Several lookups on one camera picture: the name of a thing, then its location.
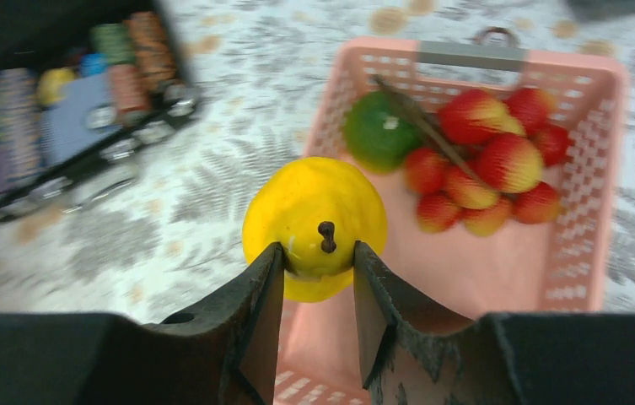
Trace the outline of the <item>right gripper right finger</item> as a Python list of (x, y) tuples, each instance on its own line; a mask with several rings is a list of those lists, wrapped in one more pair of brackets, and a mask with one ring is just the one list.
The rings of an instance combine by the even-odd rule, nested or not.
[(635, 404), (635, 313), (471, 320), (354, 251), (363, 387), (374, 404)]

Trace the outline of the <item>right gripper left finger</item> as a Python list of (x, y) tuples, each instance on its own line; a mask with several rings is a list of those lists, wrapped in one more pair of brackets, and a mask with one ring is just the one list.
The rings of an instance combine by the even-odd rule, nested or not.
[(270, 404), (283, 250), (159, 323), (0, 313), (0, 404)]

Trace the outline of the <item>yellow pear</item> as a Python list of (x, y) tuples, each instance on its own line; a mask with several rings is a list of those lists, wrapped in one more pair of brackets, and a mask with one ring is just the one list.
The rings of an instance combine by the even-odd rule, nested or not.
[(247, 262), (281, 244), (284, 296), (301, 303), (343, 291), (353, 280), (357, 242), (381, 253), (387, 235), (385, 206), (368, 178), (345, 161), (316, 156), (278, 170), (250, 202), (242, 228)]

